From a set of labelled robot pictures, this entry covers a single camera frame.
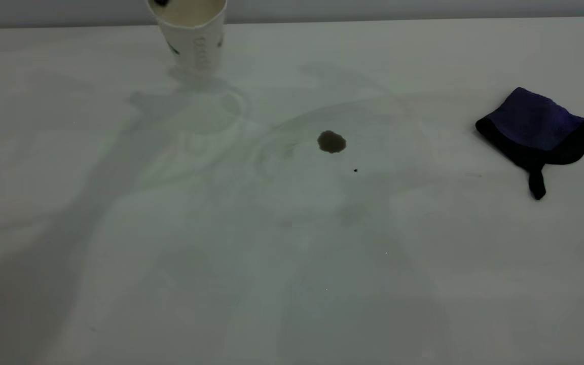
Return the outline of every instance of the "coffee stain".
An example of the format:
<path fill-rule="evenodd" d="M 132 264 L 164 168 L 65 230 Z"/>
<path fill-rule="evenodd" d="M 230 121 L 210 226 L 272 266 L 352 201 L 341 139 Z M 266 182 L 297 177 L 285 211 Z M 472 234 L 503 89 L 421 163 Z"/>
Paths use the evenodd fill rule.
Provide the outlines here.
<path fill-rule="evenodd" d="M 342 152 L 344 148 L 346 148 L 346 140 L 344 137 L 333 131 L 322 132 L 322 134 L 319 135 L 317 142 L 319 143 L 320 150 L 329 153 Z"/>

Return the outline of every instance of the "microfiber cloth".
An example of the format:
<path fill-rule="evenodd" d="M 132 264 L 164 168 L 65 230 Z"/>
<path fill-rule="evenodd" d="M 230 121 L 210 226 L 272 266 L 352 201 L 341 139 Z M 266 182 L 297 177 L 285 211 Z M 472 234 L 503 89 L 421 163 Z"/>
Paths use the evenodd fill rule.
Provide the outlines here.
<path fill-rule="evenodd" d="M 529 189 L 538 200 L 546 194 L 545 164 L 572 164 L 584 155 L 584 118 L 523 88 L 479 120 L 477 131 L 529 173 Z"/>

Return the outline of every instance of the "tabletop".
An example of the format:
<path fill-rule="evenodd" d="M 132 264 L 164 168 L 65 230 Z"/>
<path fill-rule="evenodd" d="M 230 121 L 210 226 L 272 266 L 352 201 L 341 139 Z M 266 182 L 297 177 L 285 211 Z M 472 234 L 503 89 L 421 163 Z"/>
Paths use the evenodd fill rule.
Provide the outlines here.
<path fill-rule="evenodd" d="M 584 157 L 473 128 L 584 116 L 584 18 L 226 31 L 0 30 L 0 363 L 584 363 Z"/>

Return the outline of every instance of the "white paper cup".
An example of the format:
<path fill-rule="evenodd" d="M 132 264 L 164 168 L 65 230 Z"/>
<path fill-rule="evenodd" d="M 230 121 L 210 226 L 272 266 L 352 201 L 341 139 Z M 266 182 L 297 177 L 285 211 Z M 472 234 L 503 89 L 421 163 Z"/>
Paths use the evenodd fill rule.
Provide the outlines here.
<path fill-rule="evenodd" d="M 208 19 L 209 16 L 207 16 L 199 24 L 188 19 L 185 25 L 181 25 L 173 22 L 172 17 L 160 15 L 161 9 L 158 9 L 160 5 L 156 4 L 155 0 L 148 0 L 148 9 L 157 19 L 159 28 L 174 55 L 175 62 L 191 74 L 210 75 L 220 67 L 227 0 L 216 1 L 224 4 L 211 19 Z M 178 3 L 176 5 L 181 10 L 182 7 L 186 8 L 193 3 L 199 6 L 201 2 L 200 0 L 170 0 L 167 7 L 171 7 L 174 3 Z"/>

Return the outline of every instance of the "dark liquid drop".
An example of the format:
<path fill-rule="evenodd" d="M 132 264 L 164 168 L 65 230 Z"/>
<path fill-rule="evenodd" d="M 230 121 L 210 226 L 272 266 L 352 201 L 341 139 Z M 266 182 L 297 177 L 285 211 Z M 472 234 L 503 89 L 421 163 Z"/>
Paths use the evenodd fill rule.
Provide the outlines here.
<path fill-rule="evenodd" d="M 336 153 L 342 152 L 346 148 L 346 140 L 333 131 L 325 131 L 317 139 L 319 148 L 322 151 Z"/>

